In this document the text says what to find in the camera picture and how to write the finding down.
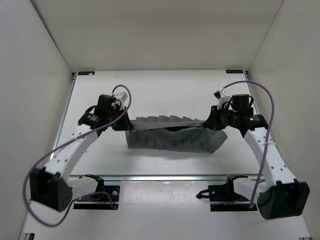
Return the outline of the grey pleated skirt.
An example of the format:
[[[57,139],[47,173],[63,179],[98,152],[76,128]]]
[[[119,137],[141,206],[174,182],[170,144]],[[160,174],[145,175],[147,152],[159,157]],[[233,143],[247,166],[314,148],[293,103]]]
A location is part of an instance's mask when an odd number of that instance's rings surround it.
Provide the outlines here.
[[[137,117],[125,132],[127,146],[133,149],[214,153],[228,139],[223,130],[203,127],[203,120],[175,115]]]

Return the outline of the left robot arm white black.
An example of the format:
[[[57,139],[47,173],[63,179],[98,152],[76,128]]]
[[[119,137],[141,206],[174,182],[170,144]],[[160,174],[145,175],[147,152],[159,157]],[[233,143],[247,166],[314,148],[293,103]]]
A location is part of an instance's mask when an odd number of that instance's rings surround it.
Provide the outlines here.
[[[35,168],[29,176],[30,196],[35,202],[63,212],[78,198],[90,195],[99,199],[104,195],[104,181],[93,174],[70,179],[80,158],[107,128],[114,131],[132,130],[125,101],[126,92],[102,94],[97,105],[89,107],[78,120],[71,135],[72,143],[56,151],[42,168]]]

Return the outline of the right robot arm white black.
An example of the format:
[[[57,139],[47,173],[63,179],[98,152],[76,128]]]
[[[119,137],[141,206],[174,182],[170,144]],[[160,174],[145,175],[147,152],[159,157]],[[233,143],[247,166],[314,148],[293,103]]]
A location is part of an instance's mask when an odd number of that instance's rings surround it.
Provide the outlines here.
[[[210,130],[239,130],[260,166],[259,177],[264,178],[264,185],[260,185],[259,178],[252,181],[244,175],[228,177],[222,190],[228,201],[239,197],[249,200],[265,220],[300,216],[310,188],[306,182],[298,181],[285,164],[270,137],[271,125],[261,114],[254,114],[253,97],[225,91],[217,91],[214,96],[218,103],[211,107],[203,126]]]

